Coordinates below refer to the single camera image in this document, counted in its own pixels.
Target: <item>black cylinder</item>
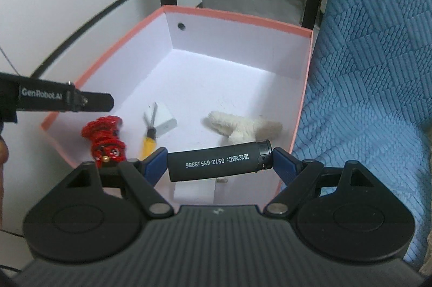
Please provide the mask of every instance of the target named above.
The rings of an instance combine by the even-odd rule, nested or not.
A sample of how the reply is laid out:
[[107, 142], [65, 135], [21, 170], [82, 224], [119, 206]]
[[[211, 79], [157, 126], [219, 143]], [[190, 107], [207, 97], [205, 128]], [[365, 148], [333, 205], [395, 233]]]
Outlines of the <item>black cylinder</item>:
[[273, 167], [269, 140], [168, 154], [172, 182], [225, 177]]

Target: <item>gray floor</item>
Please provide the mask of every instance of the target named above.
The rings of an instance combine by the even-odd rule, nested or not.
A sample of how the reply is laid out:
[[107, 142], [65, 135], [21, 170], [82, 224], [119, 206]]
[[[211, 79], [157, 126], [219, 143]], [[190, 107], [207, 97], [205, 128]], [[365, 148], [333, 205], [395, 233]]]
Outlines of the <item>gray floor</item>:
[[[231, 11], [301, 26], [301, 0], [203, 0], [205, 8]], [[314, 46], [319, 30], [314, 29]]]

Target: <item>white plush toy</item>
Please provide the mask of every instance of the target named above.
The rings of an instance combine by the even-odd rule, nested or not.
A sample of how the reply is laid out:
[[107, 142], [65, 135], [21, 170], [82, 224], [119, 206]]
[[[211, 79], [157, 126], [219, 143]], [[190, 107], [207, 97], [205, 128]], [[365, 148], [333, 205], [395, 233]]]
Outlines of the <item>white plush toy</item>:
[[275, 139], [282, 132], [282, 124], [280, 122], [265, 119], [252, 120], [219, 111], [209, 113], [209, 120], [216, 131], [224, 136], [228, 136], [230, 144]]

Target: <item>ribbed gray surface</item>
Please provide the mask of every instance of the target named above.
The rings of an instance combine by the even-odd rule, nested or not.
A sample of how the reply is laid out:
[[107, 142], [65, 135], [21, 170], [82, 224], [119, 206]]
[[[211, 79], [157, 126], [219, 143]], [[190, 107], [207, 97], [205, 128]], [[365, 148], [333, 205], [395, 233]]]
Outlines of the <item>ribbed gray surface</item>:
[[182, 207], [152, 221], [125, 251], [99, 263], [62, 266], [35, 261], [15, 281], [22, 287], [409, 287], [422, 278], [403, 261], [342, 265], [299, 241], [288, 222], [254, 206]]

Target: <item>blue quilted fabric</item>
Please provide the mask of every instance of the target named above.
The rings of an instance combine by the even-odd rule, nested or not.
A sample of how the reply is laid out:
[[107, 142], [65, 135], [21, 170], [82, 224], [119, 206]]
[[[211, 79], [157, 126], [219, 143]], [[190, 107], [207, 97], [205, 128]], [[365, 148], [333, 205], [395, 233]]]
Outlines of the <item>blue quilted fabric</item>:
[[328, 0], [293, 154], [369, 168], [415, 217], [405, 259], [416, 268], [431, 226], [431, 120], [432, 0]]

